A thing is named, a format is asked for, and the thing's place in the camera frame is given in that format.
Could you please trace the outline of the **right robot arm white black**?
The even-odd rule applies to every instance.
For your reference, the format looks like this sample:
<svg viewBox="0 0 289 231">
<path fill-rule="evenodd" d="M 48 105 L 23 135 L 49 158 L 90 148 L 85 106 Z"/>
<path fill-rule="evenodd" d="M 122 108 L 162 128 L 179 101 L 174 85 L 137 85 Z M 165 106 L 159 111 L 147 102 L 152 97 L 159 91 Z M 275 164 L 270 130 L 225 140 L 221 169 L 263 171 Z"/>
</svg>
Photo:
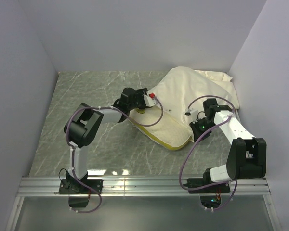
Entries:
<svg viewBox="0 0 289 231">
<path fill-rule="evenodd" d="M 189 126 L 194 141 L 203 141 L 215 128 L 220 128 L 231 145 L 226 164 L 205 170 L 202 181 L 204 190 L 214 192 L 223 181 L 264 178 L 266 141 L 256 138 L 241 125 L 230 101 L 220 105 L 217 102 L 218 97 L 209 95 L 203 98 L 203 118 L 198 117 L 198 111 L 191 105 L 188 105 L 185 111 L 185 115 L 192 118 Z"/>
</svg>

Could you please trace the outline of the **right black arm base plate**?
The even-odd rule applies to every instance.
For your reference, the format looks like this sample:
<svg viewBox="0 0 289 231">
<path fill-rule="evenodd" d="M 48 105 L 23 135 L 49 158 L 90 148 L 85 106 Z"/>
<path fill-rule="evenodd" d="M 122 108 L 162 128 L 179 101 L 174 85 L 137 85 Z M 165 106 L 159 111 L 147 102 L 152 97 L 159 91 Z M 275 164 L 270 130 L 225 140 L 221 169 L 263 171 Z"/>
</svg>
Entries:
<svg viewBox="0 0 289 231">
<path fill-rule="evenodd" d="M 184 185 L 185 187 L 192 189 L 192 188 L 199 188 L 203 187 L 209 184 L 212 184 L 213 182 L 209 179 L 204 178 L 188 178 L 187 183 Z M 214 193 L 230 193 L 230 186 L 229 183 L 221 183 L 218 185 L 209 186 L 203 189 L 198 190 L 192 190 L 189 191 L 190 194 L 196 193 L 196 194 L 214 194 Z"/>
</svg>

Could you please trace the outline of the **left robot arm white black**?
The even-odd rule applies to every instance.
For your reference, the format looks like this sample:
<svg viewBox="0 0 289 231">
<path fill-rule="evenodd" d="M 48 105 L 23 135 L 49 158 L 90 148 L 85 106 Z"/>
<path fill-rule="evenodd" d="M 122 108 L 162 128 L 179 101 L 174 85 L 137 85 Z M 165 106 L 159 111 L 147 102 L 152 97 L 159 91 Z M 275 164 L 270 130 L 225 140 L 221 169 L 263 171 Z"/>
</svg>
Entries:
<svg viewBox="0 0 289 231">
<path fill-rule="evenodd" d="M 82 103 L 64 127 L 70 147 L 70 167 L 66 181 L 75 193 L 86 191 L 88 183 L 87 153 L 102 124 L 121 123 L 130 117 L 134 109 L 146 109 L 156 105 L 155 95 L 147 88 L 125 88 L 111 106 L 90 107 Z"/>
</svg>

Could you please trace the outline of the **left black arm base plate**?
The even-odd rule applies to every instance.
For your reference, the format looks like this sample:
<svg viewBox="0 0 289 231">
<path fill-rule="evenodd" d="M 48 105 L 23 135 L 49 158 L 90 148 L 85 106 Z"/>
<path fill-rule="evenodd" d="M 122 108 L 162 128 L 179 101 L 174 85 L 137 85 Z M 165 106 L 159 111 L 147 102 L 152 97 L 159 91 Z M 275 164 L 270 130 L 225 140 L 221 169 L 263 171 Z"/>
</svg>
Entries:
<svg viewBox="0 0 289 231">
<path fill-rule="evenodd" d="M 82 184 L 80 184 L 75 178 L 62 179 L 58 193 L 61 195 L 88 194 L 90 189 L 85 187 L 84 184 L 96 190 L 98 193 L 102 192 L 102 179 L 84 179 L 81 182 Z"/>
</svg>

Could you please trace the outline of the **cream satin pillowcase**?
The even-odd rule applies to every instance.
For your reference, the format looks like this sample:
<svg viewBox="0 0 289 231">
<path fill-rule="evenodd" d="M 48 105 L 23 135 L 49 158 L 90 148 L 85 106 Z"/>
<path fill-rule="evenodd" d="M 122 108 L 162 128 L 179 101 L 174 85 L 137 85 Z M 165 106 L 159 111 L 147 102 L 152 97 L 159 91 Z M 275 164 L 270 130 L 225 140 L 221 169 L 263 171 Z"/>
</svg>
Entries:
<svg viewBox="0 0 289 231">
<path fill-rule="evenodd" d="M 239 100 L 232 78 L 223 72 L 193 70 L 179 66 L 171 69 L 149 93 L 155 94 L 163 109 L 184 126 L 191 118 L 185 110 L 189 104 L 204 95 L 219 96 L 229 100 L 239 109 Z"/>
</svg>

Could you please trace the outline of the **cream quilted pillow yellow edge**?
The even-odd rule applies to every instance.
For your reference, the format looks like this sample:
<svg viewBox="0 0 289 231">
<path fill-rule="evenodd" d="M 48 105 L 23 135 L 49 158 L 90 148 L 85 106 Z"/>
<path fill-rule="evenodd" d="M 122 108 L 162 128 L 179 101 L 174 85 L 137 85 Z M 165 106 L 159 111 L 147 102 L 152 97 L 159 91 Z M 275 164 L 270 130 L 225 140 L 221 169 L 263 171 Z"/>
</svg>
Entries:
<svg viewBox="0 0 289 231">
<path fill-rule="evenodd" d="M 134 109 L 130 117 L 139 125 L 135 127 L 152 141 L 170 151 L 177 151 L 185 147 L 192 139 L 188 128 L 164 112 L 160 118 L 161 109 L 157 106 L 146 109 Z"/>
</svg>

